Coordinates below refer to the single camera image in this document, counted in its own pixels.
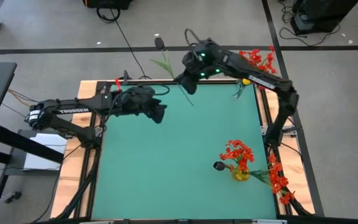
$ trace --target green mat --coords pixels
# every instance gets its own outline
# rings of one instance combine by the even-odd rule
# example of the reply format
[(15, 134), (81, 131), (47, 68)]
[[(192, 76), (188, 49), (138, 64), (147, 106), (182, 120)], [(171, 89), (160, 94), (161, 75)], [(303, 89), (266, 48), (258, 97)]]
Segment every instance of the green mat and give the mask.
[(251, 169), (267, 165), (253, 86), (235, 103), (237, 85), (199, 85), (195, 107), (170, 88), (157, 97), (168, 105), (161, 124), (144, 114), (110, 117), (92, 219), (275, 219), (266, 185), (213, 168), (230, 139), (253, 149)]

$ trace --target concrete floor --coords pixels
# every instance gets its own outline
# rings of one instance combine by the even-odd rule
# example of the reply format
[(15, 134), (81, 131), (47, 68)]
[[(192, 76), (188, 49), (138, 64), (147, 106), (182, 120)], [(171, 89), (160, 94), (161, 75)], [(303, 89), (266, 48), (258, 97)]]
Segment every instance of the concrete floor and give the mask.
[[(279, 31), (284, 26), (281, 5), (276, 0), (268, 3)], [(4, 22), (0, 49), (127, 47), (115, 24), (101, 22), (93, 9), (78, 0), (6, 1), (0, 18)], [(187, 27), (221, 45), (272, 44), (258, 0), (135, 0), (122, 12), (119, 23), (133, 47), (153, 46), (156, 33), (166, 46), (184, 46)], [(341, 26), (323, 45), (349, 45), (348, 40), (358, 45), (358, 4)], [(319, 37), (313, 34), (307, 41)], [(278, 39), (280, 45), (301, 45), (297, 40)], [(149, 61), (159, 58), (158, 52), (135, 54), (148, 76), (168, 78)], [(175, 73), (183, 69), (184, 54), (170, 52)], [(286, 51), (283, 57), (300, 94), (298, 110), (324, 212), (327, 217), (358, 218), (358, 51)], [(0, 61), (18, 64), (11, 88), (36, 100), (73, 98), (81, 80), (120, 77), (124, 69), (132, 77), (141, 75), (130, 53), (9, 54), (0, 55)], [(10, 95), (4, 102), (27, 112)], [(0, 109), (0, 124), (13, 131), (29, 129), (5, 107)], [(37, 218), (48, 204), (54, 181), (55, 177), (10, 178), (6, 190), (20, 190), (23, 197), (0, 208), (0, 223)]]

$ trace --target red clip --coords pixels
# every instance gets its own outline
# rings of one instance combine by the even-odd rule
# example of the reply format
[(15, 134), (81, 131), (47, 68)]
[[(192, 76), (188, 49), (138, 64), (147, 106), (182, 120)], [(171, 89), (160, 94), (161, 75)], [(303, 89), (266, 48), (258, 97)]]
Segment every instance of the red clip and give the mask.
[(119, 84), (118, 78), (116, 78), (116, 86), (117, 86), (117, 90), (121, 89), (121, 85)]

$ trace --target black equipment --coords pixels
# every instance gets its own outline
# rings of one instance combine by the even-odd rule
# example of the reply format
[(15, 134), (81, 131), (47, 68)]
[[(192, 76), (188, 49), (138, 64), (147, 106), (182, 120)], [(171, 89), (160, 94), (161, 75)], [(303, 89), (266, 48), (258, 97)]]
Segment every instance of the black equipment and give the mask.
[(82, 0), (84, 5), (86, 7), (90, 7), (90, 8), (95, 8), (98, 6), (98, 4), (100, 4), (101, 2), (111, 2), (113, 4), (111, 4), (110, 6), (104, 6), (103, 8), (108, 8), (108, 9), (128, 9), (129, 8), (129, 4), (133, 1), (133, 0)]
[(291, 26), (296, 35), (332, 32), (358, 0), (297, 0)]
[(118, 90), (97, 94), (88, 99), (45, 100), (30, 107), (26, 121), (34, 130), (53, 128), (62, 133), (77, 137), (82, 147), (99, 148), (101, 138), (94, 127), (82, 128), (69, 121), (58, 118), (58, 114), (95, 112), (100, 116), (121, 116), (145, 114), (157, 124), (161, 123), (166, 105), (153, 98), (154, 89), (146, 85), (131, 87), (126, 91)]
[(292, 81), (284, 80), (253, 67), (248, 60), (237, 53), (222, 50), (211, 39), (199, 40), (197, 36), (195, 37), (199, 42), (190, 44), (195, 47), (182, 59), (182, 63), (186, 67), (185, 71), (174, 81), (180, 83), (189, 94), (194, 94), (200, 79), (208, 79), (223, 72), (226, 76), (238, 79), (246, 78), (274, 91), (278, 96), (278, 115), (273, 125), (268, 127), (264, 143), (268, 146), (279, 146), (283, 137), (282, 129), (285, 121), (295, 113), (298, 104), (299, 95), (292, 86)]

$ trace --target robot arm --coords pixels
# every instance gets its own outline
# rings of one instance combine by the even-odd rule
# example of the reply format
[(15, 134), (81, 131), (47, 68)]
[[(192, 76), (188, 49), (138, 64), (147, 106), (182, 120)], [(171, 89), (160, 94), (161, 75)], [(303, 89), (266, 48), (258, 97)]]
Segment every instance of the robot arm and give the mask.
[(145, 114), (157, 124), (161, 123), (166, 105), (153, 98), (155, 91), (145, 85), (134, 86), (126, 91), (113, 91), (97, 94), (88, 99), (45, 100), (30, 107), (26, 118), (34, 130), (53, 128), (60, 132), (77, 137), (83, 147), (98, 147), (99, 136), (95, 135), (94, 127), (80, 127), (64, 119), (59, 114), (95, 112), (99, 116), (120, 116), (140, 113)]
[(182, 63), (186, 67), (185, 71), (174, 81), (180, 83), (189, 94), (196, 92), (196, 84), (200, 79), (222, 72), (229, 77), (246, 78), (274, 91), (278, 96), (278, 116), (273, 125), (268, 127), (264, 143), (269, 146), (281, 144), (282, 128), (287, 118), (295, 113), (299, 99), (292, 81), (258, 70), (240, 55), (221, 50), (211, 39), (199, 41), (194, 49), (183, 57)]

